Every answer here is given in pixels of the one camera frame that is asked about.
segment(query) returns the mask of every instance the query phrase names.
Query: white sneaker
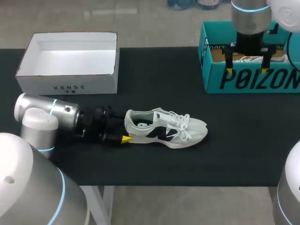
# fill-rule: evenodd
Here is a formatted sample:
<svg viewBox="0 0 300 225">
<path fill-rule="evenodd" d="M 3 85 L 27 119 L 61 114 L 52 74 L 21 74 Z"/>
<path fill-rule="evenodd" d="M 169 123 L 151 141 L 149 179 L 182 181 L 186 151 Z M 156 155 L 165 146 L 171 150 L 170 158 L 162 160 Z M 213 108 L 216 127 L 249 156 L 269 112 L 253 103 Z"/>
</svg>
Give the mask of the white sneaker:
<svg viewBox="0 0 300 225">
<path fill-rule="evenodd" d="M 128 110 L 124 119 L 130 143 L 159 142 L 172 149 L 199 143 L 207 135 L 207 124 L 161 108 L 147 112 Z"/>
<path fill-rule="evenodd" d="M 237 62 L 262 62 L 263 57 L 262 56 L 244 56 L 236 61 Z M 282 57 L 272 57 L 271 62 L 288 62 L 288 58 L 287 58 L 287 55 L 283 55 Z"/>
</svg>

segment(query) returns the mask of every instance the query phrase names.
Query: floor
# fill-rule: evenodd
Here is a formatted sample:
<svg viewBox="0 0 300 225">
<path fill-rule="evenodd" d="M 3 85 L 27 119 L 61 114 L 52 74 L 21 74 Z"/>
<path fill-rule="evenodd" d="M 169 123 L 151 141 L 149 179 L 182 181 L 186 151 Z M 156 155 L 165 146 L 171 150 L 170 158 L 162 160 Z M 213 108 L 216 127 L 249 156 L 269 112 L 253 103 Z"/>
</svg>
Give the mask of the floor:
<svg viewBox="0 0 300 225">
<path fill-rule="evenodd" d="M 197 46 L 217 10 L 173 11 L 166 0 L 0 0 L 0 48 L 26 48 L 35 32 L 117 31 L 120 47 Z M 267 187 L 116 187 L 112 225 L 272 225 Z"/>
</svg>

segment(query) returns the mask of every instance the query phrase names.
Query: shoe tongue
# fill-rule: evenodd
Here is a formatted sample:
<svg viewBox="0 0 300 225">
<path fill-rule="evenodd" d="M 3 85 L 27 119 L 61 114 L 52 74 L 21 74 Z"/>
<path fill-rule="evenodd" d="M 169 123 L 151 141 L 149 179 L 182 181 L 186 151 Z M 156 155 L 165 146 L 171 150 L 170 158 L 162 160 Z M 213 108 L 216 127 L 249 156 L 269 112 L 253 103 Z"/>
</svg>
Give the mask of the shoe tongue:
<svg viewBox="0 0 300 225">
<path fill-rule="evenodd" d="M 173 116 L 165 114 L 163 112 L 154 111 L 153 112 L 153 123 L 155 123 L 158 119 L 164 120 L 166 122 L 172 122 Z"/>
</svg>

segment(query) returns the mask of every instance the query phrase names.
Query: shoe insole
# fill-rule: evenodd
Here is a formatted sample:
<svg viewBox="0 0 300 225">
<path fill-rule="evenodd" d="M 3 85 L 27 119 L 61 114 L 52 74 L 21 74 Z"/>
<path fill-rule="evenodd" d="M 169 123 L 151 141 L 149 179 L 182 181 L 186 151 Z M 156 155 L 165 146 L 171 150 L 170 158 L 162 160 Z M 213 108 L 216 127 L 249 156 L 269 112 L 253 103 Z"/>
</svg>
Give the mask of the shoe insole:
<svg viewBox="0 0 300 225">
<path fill-rule="evenodd" d="M 137 119 L 134 120 L 133 123 L 138 127 L 147 127 L 149 125 L 153 124 L 153 121 L 151 120 L 143 120 L 143 119 Z"/>
</svg>

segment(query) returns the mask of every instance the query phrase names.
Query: table leg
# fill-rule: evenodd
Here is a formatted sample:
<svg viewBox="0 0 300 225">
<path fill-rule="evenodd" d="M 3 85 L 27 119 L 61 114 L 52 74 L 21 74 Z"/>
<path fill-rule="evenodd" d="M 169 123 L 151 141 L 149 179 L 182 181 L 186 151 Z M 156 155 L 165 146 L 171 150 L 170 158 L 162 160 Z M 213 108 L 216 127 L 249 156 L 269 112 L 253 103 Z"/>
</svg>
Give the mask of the table leg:
<svg viewBox="0 0 300 225">
<path fill-rule="evenodd" d="M 113 188 L 108 188 L 104 193 L 107 192 L 109 195 L 102 199 L 101 194 L 99 192 L 98 186 L 80 186 L 86 196 L 88 207 L 90 212 L 92 213 L 97 225 L 111 225 L 110 217 L 112 213 L 112 205 L 113 205 L 113 196 L 114 186 L 108 186 Z"/>
<path fill-rule="evenodd" d="M 114 195 L 114 186 L 104 186 L 103 203 L 110 220 L 112 219 L 112 211 L 113 211 L 113 195 Z"/>
</svg>

